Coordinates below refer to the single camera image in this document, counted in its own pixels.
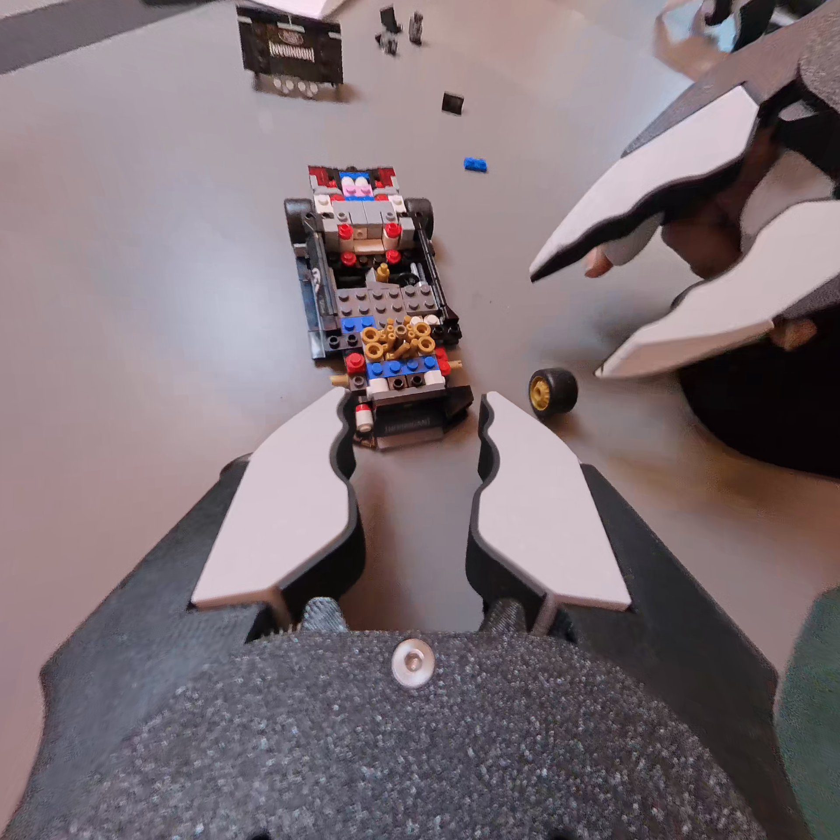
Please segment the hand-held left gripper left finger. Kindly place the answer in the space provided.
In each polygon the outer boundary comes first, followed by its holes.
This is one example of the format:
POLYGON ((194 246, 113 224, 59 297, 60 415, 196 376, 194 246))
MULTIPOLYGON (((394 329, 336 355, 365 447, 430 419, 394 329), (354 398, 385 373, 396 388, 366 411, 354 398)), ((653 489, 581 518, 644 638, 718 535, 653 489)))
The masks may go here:
POLYGON ((257 447, 192 594, 199 610, 267 604, 280 625, 314 597, 339 599, 364 570, 354 403, 325 395, 257 447))

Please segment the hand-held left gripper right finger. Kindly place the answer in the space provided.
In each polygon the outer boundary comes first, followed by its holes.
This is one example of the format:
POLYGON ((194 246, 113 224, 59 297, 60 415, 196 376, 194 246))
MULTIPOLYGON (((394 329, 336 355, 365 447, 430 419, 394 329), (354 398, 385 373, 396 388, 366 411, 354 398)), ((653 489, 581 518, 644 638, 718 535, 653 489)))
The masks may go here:
POLYGON ((489 605, 518 602, 530 632, 564 606, 632 604, 580 460, 498 392, 479 407, 480 485, 466 552, 469 584, 489 605))

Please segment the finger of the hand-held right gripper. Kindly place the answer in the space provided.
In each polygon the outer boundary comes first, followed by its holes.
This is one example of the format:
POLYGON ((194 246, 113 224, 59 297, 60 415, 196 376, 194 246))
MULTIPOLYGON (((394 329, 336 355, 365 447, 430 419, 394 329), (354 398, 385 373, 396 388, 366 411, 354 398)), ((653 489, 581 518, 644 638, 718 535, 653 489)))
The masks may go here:
POLYGON ((838 276, 838 229, 837 200, 787 208, 734 267, 688 290, 679 305, 638 329, 595 375, 656 375, 763 336, 778 316, 838 276))
POLYGON ((665 215, 726 181, 753 140, 760 106, 735 87, 606 171, 555 228, 532 262, 532 282, 607 245, 618 265, 633 259, 665 215))

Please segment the black lego wheel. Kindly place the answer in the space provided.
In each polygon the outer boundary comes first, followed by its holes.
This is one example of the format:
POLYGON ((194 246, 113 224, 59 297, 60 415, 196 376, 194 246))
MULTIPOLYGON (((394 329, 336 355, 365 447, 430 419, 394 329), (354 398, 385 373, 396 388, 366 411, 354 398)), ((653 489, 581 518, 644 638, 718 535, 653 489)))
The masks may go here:
POLYGON ((532 411, 540 420, 571 412, 578 396, 578 382, 571 371, 553 367, 531 374, 528 397, 532 411))

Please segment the black lego car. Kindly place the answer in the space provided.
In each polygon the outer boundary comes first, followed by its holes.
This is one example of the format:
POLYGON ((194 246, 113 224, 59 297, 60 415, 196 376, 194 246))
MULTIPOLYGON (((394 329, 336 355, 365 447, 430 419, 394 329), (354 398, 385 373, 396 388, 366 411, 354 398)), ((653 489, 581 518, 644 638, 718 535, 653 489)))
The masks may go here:
POLYGON ((354 442, 433 443, 474 402, 452 382, 462 338, 436 263, 434 208, 391 166, 311 164, 310 197, 284 202, 310 354, 332 362, 352 405, 354 442))

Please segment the black printed lego panel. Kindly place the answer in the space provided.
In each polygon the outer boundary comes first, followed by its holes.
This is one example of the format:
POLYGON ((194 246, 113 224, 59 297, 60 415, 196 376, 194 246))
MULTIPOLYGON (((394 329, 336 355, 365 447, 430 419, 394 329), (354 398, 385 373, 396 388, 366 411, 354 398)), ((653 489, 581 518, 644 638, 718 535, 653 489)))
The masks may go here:
POLYGON ((253 4, 237 5, 236 15, 243 66, 253 89, 286 98, 340 98, 339 23, 253 4))

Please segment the person's right hand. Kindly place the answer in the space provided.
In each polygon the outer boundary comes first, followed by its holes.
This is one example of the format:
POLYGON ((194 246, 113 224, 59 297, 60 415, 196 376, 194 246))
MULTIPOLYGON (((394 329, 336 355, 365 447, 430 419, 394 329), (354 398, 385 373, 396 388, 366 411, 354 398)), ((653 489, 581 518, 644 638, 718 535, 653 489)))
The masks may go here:
POLYGON ((727 189, 694 203, 661 227, 663 243, 696 277, 717 277, 740 258, 741 213, 768 167, 752 156, 727 189))

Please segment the white paper bag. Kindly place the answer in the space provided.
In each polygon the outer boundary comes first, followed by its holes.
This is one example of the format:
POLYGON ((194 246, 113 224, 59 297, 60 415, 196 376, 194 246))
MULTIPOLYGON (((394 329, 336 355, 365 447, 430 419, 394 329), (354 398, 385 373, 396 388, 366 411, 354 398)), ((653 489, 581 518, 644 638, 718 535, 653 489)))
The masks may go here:
POLYGON ((248 1, 249 4, 263 7, 278 13, 303 16, 316 20, 326 20, 346 2, 334 1, 248 1))

